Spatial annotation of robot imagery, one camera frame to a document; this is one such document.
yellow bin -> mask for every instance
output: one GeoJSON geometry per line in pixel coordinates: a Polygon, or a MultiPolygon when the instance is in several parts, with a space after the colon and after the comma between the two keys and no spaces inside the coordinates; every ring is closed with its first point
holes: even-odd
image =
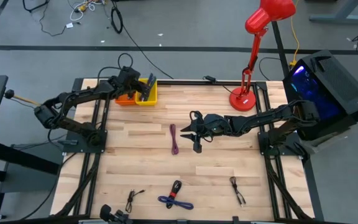
{"type": "MultiPolygon", "coordinates": [[[[139,81],[142,83],[147,83],[148,78],[140,78],[139,81]]],[[[141,94],[136,92],[135,94],[135,103],[140,106],[154,106],[157,103],[157,81],[155,82],[152,90],[150,91],[149,99],[147,101],[140,101],[141,94]]]]}

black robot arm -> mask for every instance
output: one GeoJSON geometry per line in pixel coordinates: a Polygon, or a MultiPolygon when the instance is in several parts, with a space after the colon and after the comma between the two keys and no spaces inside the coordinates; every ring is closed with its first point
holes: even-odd
{"type": "Polygon", "coordinates": [[[138,81],[140,73],[133,68],[124,67],[118,77],[112,76],[94,88],[61,93],[36,107],[34,113],[47,129],[63,128],[82,135],[91,145],[100,141],[98,130],[91,123],[79,123],[67,118],[67,113],[73,106],[93,100],[115,99],[121,95],[133,95],[135,91],[148,93],[150,87],[138,81]]]}
{"type": "Polygon", "coordinates": [[[277,121],[287,121],[281,127],[269,130],[269,136],[272,138],[270,142],[278,142],[299,127],[314,126],[319,121],[319,116],[313,102],[296,100],[248,117],[222,117],[217,114],[207,114],[203,118],[199,111],[191,111],[190,119],[191,124],[181,131],[193,131],[195,134],[182,134],[181,136],[191,139],[194,142],[193,150],[201,153],[201,139],[211,142],[215,136],[239,137],[248,133],[252,128],[277,121]]]}

desk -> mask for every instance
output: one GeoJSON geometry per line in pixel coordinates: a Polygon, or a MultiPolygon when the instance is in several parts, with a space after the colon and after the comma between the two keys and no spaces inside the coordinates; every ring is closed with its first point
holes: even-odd
{"type": "MultiPolygon", "coordinates": [[[[96,79],[83,79],[82,89],[93,87],[96,79]]],[[[267,82],[270,106],[286,104],[282,82],[267,82]]],[[[145,192],[135,197],[131,219],[152,220],[240,220],[272,221],[272,203],[264,157],[260,155],[255,128],[239,138],[222,136],[212,143],[202,142],[203,152],[193,152],[193,143],[179,137],[181,128],[190,123],[189,112],[199,110],[203,115],[256,114],[234,110],[229,104],[229,93],[221,86],[211,85],[159,85],[158,103],[154,107],[109,107],[108,140],[102,154],[91,218],[99,218],[104,204],[112,210],[125,210],[131,189],[145,192]],[[177,126],[179,155],[171,155],[172,139],[169,125],[177,126]],[[237,202],[229,178],[237,177],[239,191],[247,205],[237,202]],[[168,195],[175,180],[183,182],[177,200],[191,202],[195,208],[185,210],[157,201],[168,195]]],[[[265,110],[264,99],[261,110],[265,110]]],[[[75,120],[91,121],[94,102],[78,105],[75,120]]],[[[57,213],[70,199],[78,186],[84,154],[77,154],[63,167],[58,180],[51,213],[57,213]]],[[[282,156],[283,173],[287,189],[302,209],[313,217],[308,186],[301,160],[295,156],[282,156]]],[[[283,217],[283,203],[278,189],[278,206],[283,217]]],[[[84,193],[80,213],[85,210],[88,191],[84,193]]]]}

blue cable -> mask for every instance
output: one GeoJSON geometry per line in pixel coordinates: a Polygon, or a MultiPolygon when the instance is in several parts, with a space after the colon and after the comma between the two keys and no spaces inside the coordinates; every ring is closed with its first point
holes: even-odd
{"type": "Polygon", "coordinates": [[[194,208],[192,203],[178,202],[178,201],[176,201],[174,199],[171,199],[171,198],[168,198],[166,196],[159,196],[158,200],[159,200],[159,202],[174,204],[174,205],[177,205],[179,207],[185,208],[187,210],[192,210],[194,208]]]}

lamp shade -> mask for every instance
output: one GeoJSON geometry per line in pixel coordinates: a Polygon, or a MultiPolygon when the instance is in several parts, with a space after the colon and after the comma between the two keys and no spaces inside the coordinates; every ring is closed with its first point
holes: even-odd
{"type": "Polygon", "coordinates": [[[269,22],[286,19],[295,14],[292,0],[261,0],[258,10],[246,22],[250,34],[260,32],[269,22]]]}

